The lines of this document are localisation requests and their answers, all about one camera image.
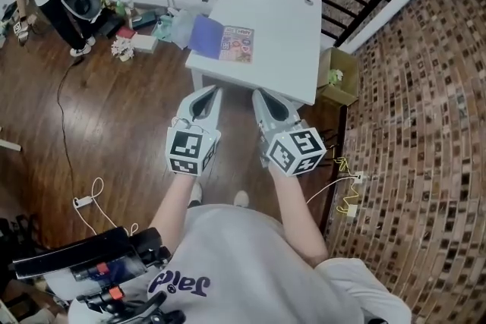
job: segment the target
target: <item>foot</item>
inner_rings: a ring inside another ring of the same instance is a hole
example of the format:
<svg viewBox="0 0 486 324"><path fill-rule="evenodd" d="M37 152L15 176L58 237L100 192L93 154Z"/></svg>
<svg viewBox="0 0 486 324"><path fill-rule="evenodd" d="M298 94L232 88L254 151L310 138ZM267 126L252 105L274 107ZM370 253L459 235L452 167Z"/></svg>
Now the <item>foot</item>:
<svg viewBox="0 0 486 324"><path fill-rule="evenodd" d="M86 40L86 43L89 45L89 46L94 46L94 44L96 43L96 38L94 36L91 36L90 38L88 38Z"/></svg>
<svg viewBox="0 0 486 324"><path fill-rule="evenodd" d="M73 57L81 57L82 55L88 54L91 52L91 46L86 44L81 50L71 49L70 54Z"/></svg>
<svg viewBox="0 0 486 324"><path fill-rule="evenodd" d="M250 197L248 196L248 193L244 190L240 190L233 200L233 205L240 206L241 208L248 208L250 205Z"/></svg>
<svg viewBox="0 0 486 324"><path fill-rule="evenodd" d="M189 200L189 204L193 201L199 201L199 203L203 202L203 188L201 185L196 182L192 187L191 198Z"/></svg>

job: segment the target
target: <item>yellow cable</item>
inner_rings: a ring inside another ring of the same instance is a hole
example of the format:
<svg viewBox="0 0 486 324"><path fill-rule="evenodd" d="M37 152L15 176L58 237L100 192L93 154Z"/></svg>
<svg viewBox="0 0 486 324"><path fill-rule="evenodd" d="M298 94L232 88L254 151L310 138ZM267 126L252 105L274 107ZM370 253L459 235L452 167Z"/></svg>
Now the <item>yellow cable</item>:
<svg viewBox="0 0 486 324"><path fill-rule="evenodd" d="M348 161L345 157L338 157L338 158L334 158L334 149L335 147L333 147L333 161L335 163L337 163L339 165L339 171L340 172L347 172L349 175L352 175L351 174L351 171L349 170L349 166L348 166ZM346 196L343 198L344 202L346 203L346 205L348 206L348 209L344 209L342 208L341 206L337 206L336 207L336 211L337 212L340 212L340 213L344 213L345 215L348 214L348 211L349 211L349 203L348 203L348 200L349 199L355 199L356 197L359 197L359 193L356 191L356 189L354 188L354 183L351 184L351 191L354 192L354 195L353 196Z"/></svg>

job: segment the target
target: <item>wooden floor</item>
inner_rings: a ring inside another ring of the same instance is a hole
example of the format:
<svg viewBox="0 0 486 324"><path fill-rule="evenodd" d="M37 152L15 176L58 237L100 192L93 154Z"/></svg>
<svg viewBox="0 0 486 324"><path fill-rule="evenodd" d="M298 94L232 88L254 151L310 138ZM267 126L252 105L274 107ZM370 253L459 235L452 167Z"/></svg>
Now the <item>wooden floor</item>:
<svg viewBox="0 0 486 324"><path fill-rule="evenodd" d="M74 168L74 196L90 194L96 177L105 181L99 204L117 224L147 227L172 180L164 158L167 127L181 99L192 91L185 68L188 51L160 43L154 55L124 64L112 58L110 42L99 39L65 81L68 150ZM71 182L62 142L56 92L71 63L67 45L55 32L33 36L21 48L10 36L0 50L0 133L22 153L0 149L2 190L19 196L39 215L43 243L57 247L89 235L72 207ZM270 176L258 160L257 125L251 91L225 85L216 158L200 182L205 203L231 203L246 190L251 208L279 218ZM319 130L337 128L337 109L319 102L301 115ZM301 182L310 197L329 179L319 168ZM325 194L310 204L319 221ZM95 206L82 211L97 230L110 227Z"/></svg>

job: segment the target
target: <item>controller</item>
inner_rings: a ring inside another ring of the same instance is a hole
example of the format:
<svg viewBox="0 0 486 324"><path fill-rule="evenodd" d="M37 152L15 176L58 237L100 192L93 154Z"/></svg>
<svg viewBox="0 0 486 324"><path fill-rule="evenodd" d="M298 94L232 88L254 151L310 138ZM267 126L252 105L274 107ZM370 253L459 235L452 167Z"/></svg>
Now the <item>controller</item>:
<svg viewBox="0 0 486 324"><path fill-rule="evenodd" d="M167 130L166 160L170 171L200 176L216 153L216 129L222 89L205 87L186 96Z"/></svg>
<svg viewBox="0 0 486 324"><path fill-rule="evenodd" d="M277 93L255 90L252 99L260 128L262 166L273 161L287 176L313 170L326 153L317 130L309 128L295 106Z"/></svg>

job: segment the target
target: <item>book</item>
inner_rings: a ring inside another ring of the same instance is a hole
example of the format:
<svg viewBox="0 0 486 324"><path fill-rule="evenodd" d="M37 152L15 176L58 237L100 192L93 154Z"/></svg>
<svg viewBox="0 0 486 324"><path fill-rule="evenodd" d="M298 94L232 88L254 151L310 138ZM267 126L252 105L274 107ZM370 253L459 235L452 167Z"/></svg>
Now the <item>book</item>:
<svg viewBox="0 0 486 324"><path fill-rule="evenodd" d="M147 26L153 26L157 23L157 16L155 11L147 11L144 12L142 15L138 15L136 17L132 17L130 19L131 28L133 30L140 30Z"/></svg>
<svg viewBox="0 0 486 324"><path fill-rule="evenodd" d="M250 64L253 43L253 29L223 26L220 22L198 15L188 46L204 57Z"/></svg>
<svg viewBox="0 0 486 324"><path fill-rule="evenodd" d="M135 35L135 32L132 29L129 29L126 26L122 26L120 30L116 32L117 38L128 38L131 39Z"/></svg>

